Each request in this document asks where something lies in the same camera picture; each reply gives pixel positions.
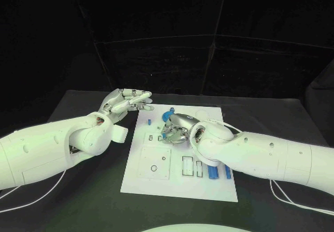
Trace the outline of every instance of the table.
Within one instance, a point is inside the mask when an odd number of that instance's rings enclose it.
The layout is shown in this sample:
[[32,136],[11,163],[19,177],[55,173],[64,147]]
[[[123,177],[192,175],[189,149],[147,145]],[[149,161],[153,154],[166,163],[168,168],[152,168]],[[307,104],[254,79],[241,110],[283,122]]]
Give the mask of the table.
[[[50,121],[97,111],[109,92],[70,90]],[[158,104],[222,107],[225,121],[244,131],[297,142],[327,145],[297,99],[255,99],[153,94]],[[232,226],[255,232],[332,231],[334,217],[283,203],[273,195],[270,181],[235,172],[240,202],[218,202],[120,193],[139,112],[119,125],[129,128],[124,144],[67,171],[51,194],[32,206],[0,214],[0,231],[123,231],[139,232],[181,223]],[[0,209],[37,200],[61,175],[34,183],[0,201]],[[306,186],[283,183],[297,203],[334,210],[333,195]]]

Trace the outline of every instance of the white board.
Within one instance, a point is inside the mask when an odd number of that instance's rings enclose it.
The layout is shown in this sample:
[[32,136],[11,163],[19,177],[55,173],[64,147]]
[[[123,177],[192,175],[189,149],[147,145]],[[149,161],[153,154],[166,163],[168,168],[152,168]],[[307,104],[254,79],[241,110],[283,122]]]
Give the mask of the white board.
[[228,179],[225,165],[218,167],[219,179],[211,180],[208,165],[194,155],[189,141],[179,145],[159,141],[165,126],[163,113],[172,107],[176,113],[199,120],[211,117],[224,121],[221,108],[152,105],[155,111],[140,111],[139,114],[122,192],[238,202],[234,173],[231,171],[232,179]]

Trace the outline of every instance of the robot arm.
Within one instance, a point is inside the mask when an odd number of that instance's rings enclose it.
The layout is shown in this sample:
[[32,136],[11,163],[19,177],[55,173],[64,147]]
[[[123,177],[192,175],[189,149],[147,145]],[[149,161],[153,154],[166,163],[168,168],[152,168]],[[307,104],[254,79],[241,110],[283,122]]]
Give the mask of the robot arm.
[[127,128],[114,125],[130,110],[153,110],[150,92],[117,89],[99,112],[16,131],[0,139],[0,189],[38,182],[124,143]]
[[235,171],[303,184],[334,195],[333,148],[253,132],[234,134],[231,128],[214,119],[192,125],[188,139],[204,163],[219,166],[224,162]]

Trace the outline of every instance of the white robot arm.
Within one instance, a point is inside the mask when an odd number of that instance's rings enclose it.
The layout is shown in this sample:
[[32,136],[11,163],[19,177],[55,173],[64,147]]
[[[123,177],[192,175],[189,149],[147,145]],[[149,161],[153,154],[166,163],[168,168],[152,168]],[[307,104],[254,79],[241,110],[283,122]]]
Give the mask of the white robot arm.
[[[214,119],[199,121],[194,118],[191,126],[188,115],[173,114],[169,120],[168,126],[175,128],[175,132],[186,131],[183,135],[191,141],[194,153],[209,166],[224,162],[235,171],[303,184],[334,195],[333,148],[253,132],[234,134],[234,127]],[[175,135],[166,138],[176,144],[178,140]]]
[[0,190],[38,182],[124,143],[127,128],[114,125],[132,110],[153,110],[152,92],[117,89],[99,112],[47,123],[0,139]]

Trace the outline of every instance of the dark wall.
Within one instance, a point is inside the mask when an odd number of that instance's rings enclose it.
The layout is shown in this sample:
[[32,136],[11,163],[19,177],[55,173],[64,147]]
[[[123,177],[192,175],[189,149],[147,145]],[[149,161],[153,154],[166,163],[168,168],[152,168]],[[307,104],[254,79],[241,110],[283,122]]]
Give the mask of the dark wall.
[[44,123],[68,89],[111,90],[76,1],[2,2],[0,136]]
[[111,82],[158,93],[300,98],[334,58],[334,4],[81,0]]

